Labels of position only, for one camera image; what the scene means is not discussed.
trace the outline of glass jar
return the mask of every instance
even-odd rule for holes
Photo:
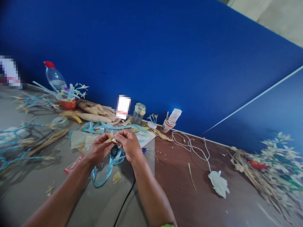
[[[146,106],[142,103],[137,103],[131,119],[132,124],[139,125],[145,114]]]

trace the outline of red bottle cap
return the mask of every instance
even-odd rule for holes
[[[55,64],[51,61],[44,61],[44,65],[48,68],[55,68]]]

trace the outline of blue partition board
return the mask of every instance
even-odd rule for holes
[[[303,70],[277,85],[204,135],[210,140],[260,152],[263,140],[291,134],[287,146],[303,155]]]
[[[203,132],[296,70],[303,50],[215,0],[3,1],[0,51],[27,82],[47,85],[43,61],[87,99],[119,94],[146,117],[183,111],[176,129]]]

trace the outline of paper cup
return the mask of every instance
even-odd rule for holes
[[[164,120],[163,125],[161,127],[161,131],[162,132],[168,132],[169,130],[171,130],[174,126],[176,125],[176,123],[170,121],[170,120]]]
[[[76,109],[76,99],[72,97],[70,101],[66,99],[58,99],[65,110],[75,110]]]

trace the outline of white cable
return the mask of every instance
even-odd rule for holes
[[[181,143],[179,143],[178,141],[176,141],[176,139],[175,139],[175,134],[177,134],[177,135],[179,135],[179,136],[182,137],[184,144],[181,144]],[[185,141],[185,138],[184,138],[181,134],[183,134],[184,136],[186,136],[186,137],[188,138],[188,142],[187,142],[188,145],[185,144],[185,142],[186,142],[186,141]],[[206,148],[206,150],[207,150],[207,152],[208,152],[208,158],[206,157],[205,153],[204,153],[200,148],[192,146],[191,140],[194,140],[194,139],[190,139],[190,138],[189,138],[186,134],[184,134],[183,132],[181,132],[181,134],[179,134],[179,133],[176,132],[176,131],[173,131],[173,132],[171,133],[171,137],[172,137],[172,139],[173,139],[173,142],[174,142],[175,144],[181,146],[181,147],[184,147],[184,148],[185,148],[186,150],[188,150],[188,151],[193,151],[193,152],[194,152],[200,159],[202,159],[203,161],[207,161],[209,170],[211,171],[211,166],[210,166],[209,161],[208,161],[209,158],[211,157],[211,155],[210,155],[210,153],[209,153],[209,151],[208,151],[208,149],[207,149],[207,147],[206,147],[205,138],[203,138],[203,140],[204,140],[204,143],[205,143],[205,148]],[[205,159],[201,158],[201,157],[194,151],[194,148],[199,149],[199,150],[204,154]]]

